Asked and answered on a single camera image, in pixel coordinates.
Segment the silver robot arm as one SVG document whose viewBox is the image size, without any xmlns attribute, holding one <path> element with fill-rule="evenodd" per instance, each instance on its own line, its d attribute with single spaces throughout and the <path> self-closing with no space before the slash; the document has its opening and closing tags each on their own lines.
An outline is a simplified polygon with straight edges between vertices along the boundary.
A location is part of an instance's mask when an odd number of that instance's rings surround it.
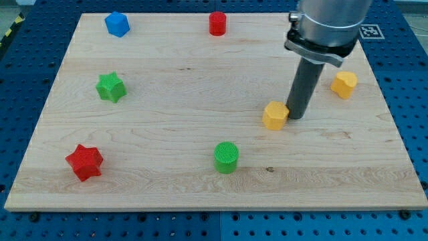
<svg viewBox="0 0 428 241">
<path fill-rule="evenodd" d="M 291 119 L 308 107 L 325 64 L 340 67 L 358 39 L 371 0 L 300 0 L 288 16 L 284 47 L 300 58 L 286 106 Z"/>
</svg>

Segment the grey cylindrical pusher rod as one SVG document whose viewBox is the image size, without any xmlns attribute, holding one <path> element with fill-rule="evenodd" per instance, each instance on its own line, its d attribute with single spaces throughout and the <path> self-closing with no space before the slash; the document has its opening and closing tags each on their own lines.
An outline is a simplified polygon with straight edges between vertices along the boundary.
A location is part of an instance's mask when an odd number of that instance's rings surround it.
<svg viewBox="0 0 428 241">
<path fill-rule="evenodd" d="M 286 103 L 290 111 L 289 118 L 303 117 L 323 67 L 324 64 L 314 64 L 306 58 L 301 58 Z"/>
</svg>

